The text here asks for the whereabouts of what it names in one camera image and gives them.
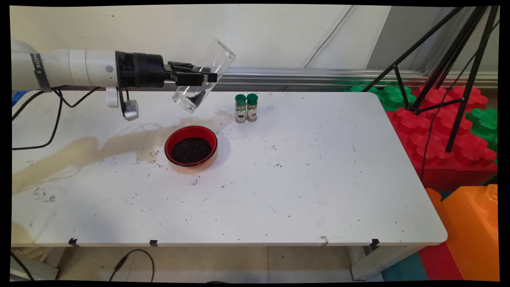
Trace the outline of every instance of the black seeds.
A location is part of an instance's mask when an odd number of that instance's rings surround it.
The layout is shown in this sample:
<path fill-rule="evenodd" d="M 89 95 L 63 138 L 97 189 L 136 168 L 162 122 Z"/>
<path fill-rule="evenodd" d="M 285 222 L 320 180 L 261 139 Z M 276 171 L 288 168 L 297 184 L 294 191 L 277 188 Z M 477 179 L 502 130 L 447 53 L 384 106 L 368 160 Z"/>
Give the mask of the black seeds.
<path fill-rule="evenodd" d="M 172 149 L 172 158 L 180 163 L 194 163 L 205 159 L 212 152 L 208 141 L 199 137 L 185 138 Z"/>

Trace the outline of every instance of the spice jar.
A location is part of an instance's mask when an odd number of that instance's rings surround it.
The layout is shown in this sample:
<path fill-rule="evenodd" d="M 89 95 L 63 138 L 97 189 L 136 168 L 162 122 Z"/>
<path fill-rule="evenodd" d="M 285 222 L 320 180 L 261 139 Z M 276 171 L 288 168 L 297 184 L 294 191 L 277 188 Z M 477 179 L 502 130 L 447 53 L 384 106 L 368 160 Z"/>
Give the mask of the spice jar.
<path fill-rule="evenodd" d="M 236 122 L 244 123 L 246 121 L 246 97 L 243 94 L 236 96 Z"/>
<path fill-rule="evenodd" d="M 257 120 L 257 100 L 259 96 L 254 93 L 248 94 L 248 113 L 247 120 L 249 122 L 255 122 Z"/>

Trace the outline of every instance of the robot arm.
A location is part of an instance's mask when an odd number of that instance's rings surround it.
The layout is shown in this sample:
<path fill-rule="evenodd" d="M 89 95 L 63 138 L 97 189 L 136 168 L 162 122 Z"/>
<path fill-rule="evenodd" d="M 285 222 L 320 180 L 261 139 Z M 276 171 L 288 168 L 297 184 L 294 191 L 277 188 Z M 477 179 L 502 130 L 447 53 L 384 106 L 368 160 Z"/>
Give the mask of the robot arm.
<path fill-rule="evenodd" d="M 119 51 L 57 49 L 38 54 L 24 42 L 11 40 L 12 90 L 51 92 L 64 85 L 107 89 L 109 107 L 121 105 L 128 121 L 138 118 L 136 101 L 119 99 L 122 88 L 163 88 L 165 80 L 177 86 L 201 86 L 216 82 L 217 74 L 193 71 L 193 65 L 169 61 L 156 54 Z M 125 109 L 131 111 L 126 116 Z"/>

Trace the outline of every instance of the tripod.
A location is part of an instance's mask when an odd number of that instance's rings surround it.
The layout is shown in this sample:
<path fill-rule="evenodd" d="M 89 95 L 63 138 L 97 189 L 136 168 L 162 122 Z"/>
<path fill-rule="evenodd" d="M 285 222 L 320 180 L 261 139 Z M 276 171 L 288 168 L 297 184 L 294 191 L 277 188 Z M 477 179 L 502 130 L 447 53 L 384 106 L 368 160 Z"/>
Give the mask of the tripod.
<path fill-rule="evenodd" d="M 448 139 L 448 143 L 446 145 L 446 152 L 451 152 L 453 147 L 453 143 L 455 141 L 455 137 L 457 135 L 459 126 L 461 124 L 462 116 L 464 111 L 466 110 L 466 105 L 468 103 L 469 94 L 471 93 L 471 89 L 473 88 L 473 83 L 476 78 L 476 74 L 478 72 L 478 68 L 480 67 L 481 59 L 483 57 L 483 53 L 487 46 L 487 42 L 489 41 L 489 35 L 492 32 L 494 21 L 496 19 L 496 14 L 498 11 L 498 6 L 492 6 L 489 12 L 489 17 L 487 19 L 487 23 L 485 29 L 483 30 L 483 34 L 480 40 L 480 44 L 478 45 L 478 50 L 474 55 L 473 66 L 471 67 L 471 71 L 469 73 L 468 81 L 466 82 L 466 89 L 464 90 L 464 94 L 462 98 L 452 100 L 449 102 L 442 102 L 438 105 L 434 105 L 431 107 L 427 107 L 424 109 L 420 109 L 420 104 L 425 99 L 425 96 L 428 94 L 430 89 L 435 85 L 436 89 L 441 87 L 446 76 L 450 72 L 454 62 L 456 61 L 459 54 L 462 52 L 462 49 L 466 45 L 469 37 L 473 33 L 474 29 L 478 25 L 481 17 L 485 13 L 487 6 L 476 7 L 474 11 L 471 13 L 466 23 L 459 31 L 455 40 L 448 48 L 446 54 L 443 56 L 441 61 L 439 62 L 436 69 L 430 74 L 425 82 L 425 85 L 416 98 L 416 101 L 412 106 L 409 105 L 409 101 L 407 100 L 407 96 L 404 91 L 404 84 L 402 82 L 402 78 L 400 76 L 400 72 L 398 70 L 398 64 L 402 62 L 409 54 L 411 54 L 417 47 L 419 47 L 423 42 L 425 42 L 432 34 L 434 34 L 439 28 L 441 28 L 448 20 L 454 17 L 463 7 L 456 7 L 453 9 L 448 15 L 446 15 L 441 21 L 439 21 L 432 29 L 430 29 L 423 37 L 421 37 L 415 44 L 413 44 L 407 51 L 404 52 L 397 60 L 395 60 L 388 68 L 386 68 L 377 78 L 375 78 L 370 84 L 368 84 L 362 92 L 367 92 L 371 87 L 373 87 L 377 82 L 379 82 L 384 76 L 386 76 L 391 70 L 395 71 L 395 76 L 397 77 L 398 85 L 400 87 L 400 91 L 402 93 L 402 97 L 405 104 L 405 109 L 414 112 L 415 114 L 420 114 L 424 111 L 429 111 L 433 109 L 439 109 L 442 106 L 452 105 L 456 103 L 461 103 L 459 109 L 457 111 L 457 115 L 455 117 L 455 122 L 453 123 L 453 128 L 450 133 L 450 137 Z"/>

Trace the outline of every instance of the spice jar label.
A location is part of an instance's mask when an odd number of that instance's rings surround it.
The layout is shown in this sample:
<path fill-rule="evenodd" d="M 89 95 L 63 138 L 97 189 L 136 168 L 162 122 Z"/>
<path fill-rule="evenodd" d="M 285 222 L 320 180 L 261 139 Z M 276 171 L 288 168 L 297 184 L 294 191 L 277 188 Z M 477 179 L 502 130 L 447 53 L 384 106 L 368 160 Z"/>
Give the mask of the spice jar label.
<path fill-rule="evenodd" d="M 248 109 L 248 118 L 257 117 L 257 108 Z"/>
<path fill-rule="evenodd" d="M 236 117 L 241 121 L 244 120 L 246 117 L 246 110 L 236 110 Z"/>

